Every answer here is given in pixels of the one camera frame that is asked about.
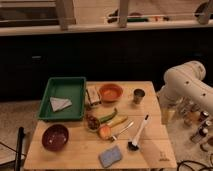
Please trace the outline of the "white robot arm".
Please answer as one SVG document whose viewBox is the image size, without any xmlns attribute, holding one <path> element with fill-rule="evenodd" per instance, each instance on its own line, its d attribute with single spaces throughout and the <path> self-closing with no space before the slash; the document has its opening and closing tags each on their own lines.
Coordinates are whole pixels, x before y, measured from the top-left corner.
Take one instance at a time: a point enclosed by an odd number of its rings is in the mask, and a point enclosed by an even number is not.
<svg viewBox="0 0 213 171">
<path fill-rule="evenodd" d="M 206 69 L 199 61 L 186 62 L 164 73 L 164 85 L 157 93 L 164 125 L 169 120 L 169 109 L 183 97 L 213 115 L 213 87 L 203 82 L 205 75 Z"/>
</svg>

